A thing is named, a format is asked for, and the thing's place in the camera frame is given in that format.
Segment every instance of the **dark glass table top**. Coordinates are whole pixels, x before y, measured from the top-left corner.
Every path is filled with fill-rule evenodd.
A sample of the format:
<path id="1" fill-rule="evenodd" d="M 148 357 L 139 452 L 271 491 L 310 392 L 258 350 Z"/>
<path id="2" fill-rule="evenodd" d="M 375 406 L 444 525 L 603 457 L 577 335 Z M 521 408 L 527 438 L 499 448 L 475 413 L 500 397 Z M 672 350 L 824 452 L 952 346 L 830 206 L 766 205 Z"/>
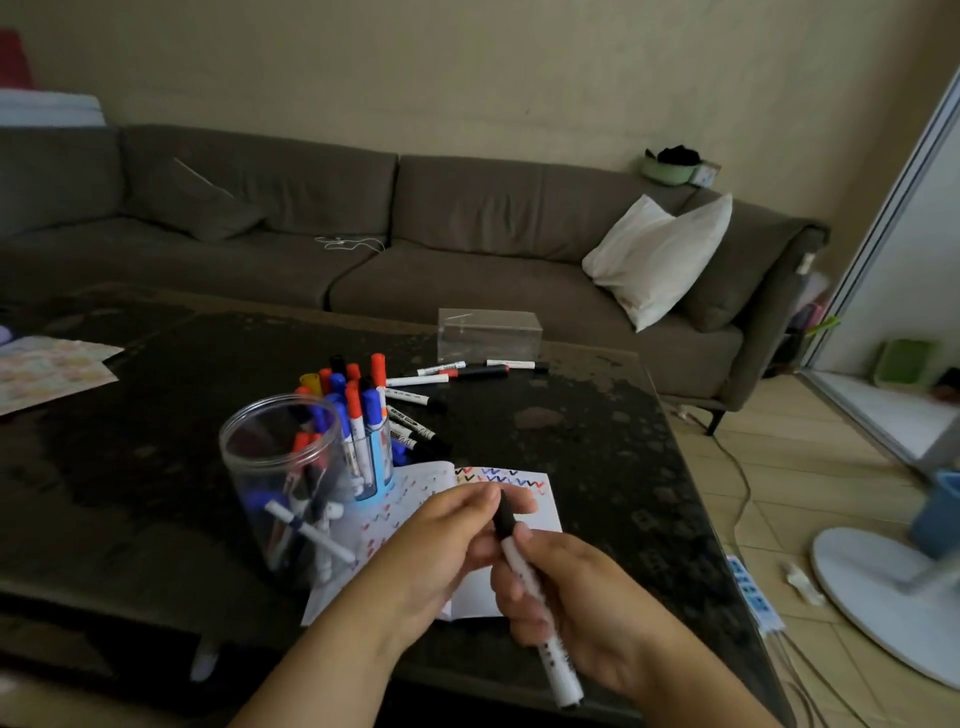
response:
<path id="1" fill-rule="evenodd" d="M 106 284 L 18 313 L 20 333 L 125 347 L 118 382 L 0 418 L 0 591 L 212 640 L 288 647 L 304 594 L 262 564 L 217 450 L 241 406 L 298 386 L 333 353 L 433 364 L 433 327 Z M 458 466 L 550 476 L 564 530 L 603 549 L 686 623 L 784 724 L 780 682 L 636 356 L 547 343 L 548 376 L 419 387 L 401 407 Z M 436 622 L 397 674 L 552 709 L 540 661 L 503 619 Z M 634 722 L 585 680 L 582 714 Z"/>

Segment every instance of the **gray sofa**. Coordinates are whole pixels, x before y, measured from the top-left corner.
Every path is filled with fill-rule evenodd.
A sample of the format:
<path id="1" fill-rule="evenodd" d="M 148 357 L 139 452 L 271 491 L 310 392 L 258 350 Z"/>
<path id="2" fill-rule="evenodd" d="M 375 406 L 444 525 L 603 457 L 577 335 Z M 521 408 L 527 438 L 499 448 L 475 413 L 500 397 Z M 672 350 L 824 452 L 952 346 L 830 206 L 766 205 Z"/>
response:
<path id="1" fill-rule="evenodd" d="M 256 204 L 221 242 L 125 214 L 176 157 Z M 580 261 L 642 194 L 678 215 L 716 198 L 629 174 L 534 162 L 397 155 L 169 126 L 0 130 L 0 297 L 28 302 L 104 280 L 435 323 L 437 309 L 534 311 L 544 338 L 637 352 L 666 397 L 739 409 L 827 242 L 813 221 L 736 202 L 697 283 L 634 333 Z M 327 250 L 315 237 L 386 250 Z"/>

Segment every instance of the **white fan stand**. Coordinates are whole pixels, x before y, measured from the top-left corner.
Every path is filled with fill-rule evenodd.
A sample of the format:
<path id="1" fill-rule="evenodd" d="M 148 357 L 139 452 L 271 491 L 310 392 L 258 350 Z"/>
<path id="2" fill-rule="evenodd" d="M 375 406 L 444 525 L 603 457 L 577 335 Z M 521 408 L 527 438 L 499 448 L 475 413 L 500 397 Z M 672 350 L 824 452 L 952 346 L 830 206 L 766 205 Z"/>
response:
<path id="1" fill-rule="evenodd" d="M 833 602 L 874 642 L 960 690 L 960 550 L 933 561 L 876 533 L 830 528 L 810 558 Z"/>

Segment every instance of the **blue bucket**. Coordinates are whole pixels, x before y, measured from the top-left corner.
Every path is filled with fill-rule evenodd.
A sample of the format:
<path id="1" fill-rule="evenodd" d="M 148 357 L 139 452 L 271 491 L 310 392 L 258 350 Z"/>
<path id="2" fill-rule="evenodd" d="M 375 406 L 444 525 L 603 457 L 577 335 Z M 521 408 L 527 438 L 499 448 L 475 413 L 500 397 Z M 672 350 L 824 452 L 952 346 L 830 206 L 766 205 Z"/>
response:
<path id="1" fill-rule="evenodd" d="M 960 473 L 937 473 L 936 486 L 910 525 L 909 538 L 931 559 L 960 548 Z"/>

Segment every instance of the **open booklet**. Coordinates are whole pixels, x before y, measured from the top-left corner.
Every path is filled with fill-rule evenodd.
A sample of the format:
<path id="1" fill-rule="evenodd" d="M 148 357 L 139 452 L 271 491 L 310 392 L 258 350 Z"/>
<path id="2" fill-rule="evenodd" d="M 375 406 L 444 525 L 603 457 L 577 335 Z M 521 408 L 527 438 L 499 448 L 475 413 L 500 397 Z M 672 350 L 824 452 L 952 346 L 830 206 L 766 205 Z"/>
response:
<path id="1" fill-rule="evenodd" d="M 537 512 L 517 514 L 517 519 L 526 522 L 531 528 L 543 531 L 562 530 L 550 489 L 550 479 L 544 473 L 500 468 L 455 469 L 452 463 L 446 462 L 419 463 L 396 468 L 393 485 L 389 490 L 370 501 L 352 504 L 349 508 L 352 518 L 338 523 L 340 527 L 350 530 L 359 528 L 361 537 L 357 548 L 357 561 L 336 574 L 331 581 L 318 585 L 310 592 L 300 624 L 306 626 L 312 622 L 425 500 L 448 488 L 480 480 L 513 483 L 528 488 L 537 501 Z M 500 610 L 496 608 L 490 588 L 490 568 L 468 574 L 437 615 L 437 619 L 447 620 L 469 617 L 500 617 Z"/>

